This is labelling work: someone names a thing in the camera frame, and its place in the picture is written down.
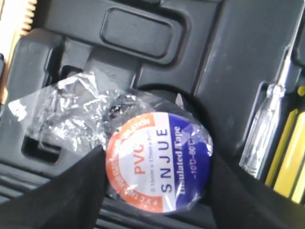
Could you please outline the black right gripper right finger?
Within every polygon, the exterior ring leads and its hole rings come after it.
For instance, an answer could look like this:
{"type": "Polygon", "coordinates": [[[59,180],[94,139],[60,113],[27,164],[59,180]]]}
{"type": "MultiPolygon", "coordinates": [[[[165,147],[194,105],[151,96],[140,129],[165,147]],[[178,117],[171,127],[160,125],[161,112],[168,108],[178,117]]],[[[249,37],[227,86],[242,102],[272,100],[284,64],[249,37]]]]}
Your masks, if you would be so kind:
{"type": "Polygon", "coordinates": [[[208,186],[219,229],[303,229],[305,208],[215,152],[208,186]]]}

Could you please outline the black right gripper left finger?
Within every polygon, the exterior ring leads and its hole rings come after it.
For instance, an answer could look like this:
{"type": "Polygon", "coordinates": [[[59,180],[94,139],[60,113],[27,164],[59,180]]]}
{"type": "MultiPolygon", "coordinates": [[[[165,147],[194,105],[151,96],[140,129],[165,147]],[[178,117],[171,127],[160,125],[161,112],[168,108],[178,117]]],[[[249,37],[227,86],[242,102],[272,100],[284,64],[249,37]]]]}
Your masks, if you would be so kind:
{"type": "Polygon", "coordinates": [[[0,206],[2,229],[92,229],[107,189],[105,152],[95,147],[39,188],[0,206]]]}

